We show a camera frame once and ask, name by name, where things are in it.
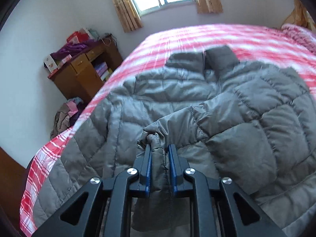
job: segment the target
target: bed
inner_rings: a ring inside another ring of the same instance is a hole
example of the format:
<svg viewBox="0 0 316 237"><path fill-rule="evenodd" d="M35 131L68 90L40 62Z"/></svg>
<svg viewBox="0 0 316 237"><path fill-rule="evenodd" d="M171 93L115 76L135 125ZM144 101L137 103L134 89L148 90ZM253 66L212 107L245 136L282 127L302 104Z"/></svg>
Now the bed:
<svg viewBox="0 0 316 237"><path fill-rule="evenodd" d="M20 207L20 227L26 236L36 230L33 206L41 186L69 139L111 89L128 77L163 67L180 51L201 51L227 44L239 60L260 60L281 68L293 67L316 97L316 39L305 29L285 25L282 30L249 25L214 24L173 29L146 38L113 73L83 111L76 124L44 145L35 155Z"/></svg>

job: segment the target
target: pink cloth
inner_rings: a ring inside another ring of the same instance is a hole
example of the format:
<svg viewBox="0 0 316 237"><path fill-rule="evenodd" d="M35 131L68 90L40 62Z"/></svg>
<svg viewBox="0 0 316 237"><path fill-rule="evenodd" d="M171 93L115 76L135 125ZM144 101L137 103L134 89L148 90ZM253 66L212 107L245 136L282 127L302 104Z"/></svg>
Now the pink cloth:
<svg viewBox="0 0 316 237"><path fill-rule="evenodd" d="M78 108L77 108L76 103L74 103L73 101L69 101L66 104L67 104L67 106L69 108L68 115L70 117L72 117L73 115L75 115L78 112Z"/></svg>
<svg viewBox="0 0 316 237"><path fill-rule="evenodd" d="M284 24L282 32L316 55L316 35L309 29L292 24Z"/></svg>

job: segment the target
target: quilted padding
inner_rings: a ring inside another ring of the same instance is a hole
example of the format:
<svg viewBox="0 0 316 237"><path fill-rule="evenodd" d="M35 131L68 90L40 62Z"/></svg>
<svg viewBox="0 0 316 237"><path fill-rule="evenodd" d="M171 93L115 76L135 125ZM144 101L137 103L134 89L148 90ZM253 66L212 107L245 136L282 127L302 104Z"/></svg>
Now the quilted padding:
<svg viewBox="0 0 316 237"><path fill-rule="evenodd" d="M91 177L131 167L148 143L151 195L136 201L132 236L190 235L189 203L171 197L169 144L206 176L231 177L288 236L298 236L316 211L308 87L291 68L239 62L220 47L172 55L165 68L129 79L101 101L45 181L34 206L37 226Z"/></svg>

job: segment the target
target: wooden desk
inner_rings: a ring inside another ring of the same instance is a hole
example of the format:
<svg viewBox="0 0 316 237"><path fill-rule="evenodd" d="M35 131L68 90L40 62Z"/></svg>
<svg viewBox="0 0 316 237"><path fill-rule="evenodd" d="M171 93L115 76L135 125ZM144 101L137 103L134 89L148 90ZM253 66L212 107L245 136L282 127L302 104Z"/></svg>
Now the wooden desk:
<svg viewBox="0 0 316 237"><path fill-rule="evenodd" d="M51 80L66 99L78 96L85 103L89 103L104 84L92 65L102 61L105 61L112 71L123 62L112 36L98 41L95 47L63 65Z"/></svg>

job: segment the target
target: wooden drawer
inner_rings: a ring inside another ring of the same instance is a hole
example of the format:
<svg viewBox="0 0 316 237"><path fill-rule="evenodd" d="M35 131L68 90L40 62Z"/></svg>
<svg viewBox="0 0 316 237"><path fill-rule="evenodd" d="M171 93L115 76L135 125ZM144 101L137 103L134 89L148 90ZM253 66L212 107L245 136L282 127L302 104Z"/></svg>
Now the wooden drawer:
<svg viewBox="0 0 316 237"><path fill-rule="evenodd" d="M102 54L105 51L104 44L100 44L94 48L92 48L89 52L86 53L88 60L93 61L96 57Z"/></svg>
<svg viewBox="0 0 316 237"><path fill-rule="evenodd" d="M83 71L87 66L92 66L85 54L81 54L72 63L72 67L77 73Z"/></svg>
<svg viewBox="0 0 316 237"><path fill-rule="evenodd" d="M79 84L85 89L91 99L103 86L101 78L98 76L97 72L92 66L86 67L80 73L78 73L76 75L76 79Z"/></svg>

